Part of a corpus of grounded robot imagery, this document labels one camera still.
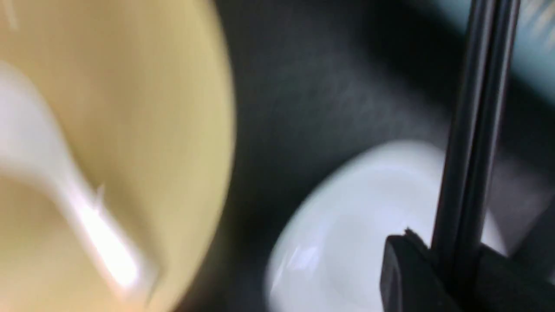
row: white ceramic dish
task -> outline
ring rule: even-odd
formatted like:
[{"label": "white ceramic dish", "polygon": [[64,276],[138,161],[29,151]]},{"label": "white ceramic dish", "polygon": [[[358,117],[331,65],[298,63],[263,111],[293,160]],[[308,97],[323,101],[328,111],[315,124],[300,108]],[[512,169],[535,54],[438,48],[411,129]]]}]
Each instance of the white ceramic dish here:
[{"label": "white ceramic dish", "polygon": [[[271,311],[383,311],[385,239],[408,227],[430,244],[443,161],[429,144],[392,142],[321,183],[271,253],[265,289]],[[506,253],[489,214],[482,241]]]}]

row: black surface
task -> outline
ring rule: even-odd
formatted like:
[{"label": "black surface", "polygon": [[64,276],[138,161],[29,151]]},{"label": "black surface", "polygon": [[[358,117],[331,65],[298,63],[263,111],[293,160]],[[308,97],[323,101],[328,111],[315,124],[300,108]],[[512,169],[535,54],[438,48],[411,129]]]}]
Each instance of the black surface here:
[{"label": "black surface", "polygon": [[[444,149],[462,39],[399,1],[216,0],[237,144],[221,226],[183,311],[267,311],[272,245],[309,192],[391,139]],[[491,209],[513,249],[553,195],[555,118],[511,82]]]}]

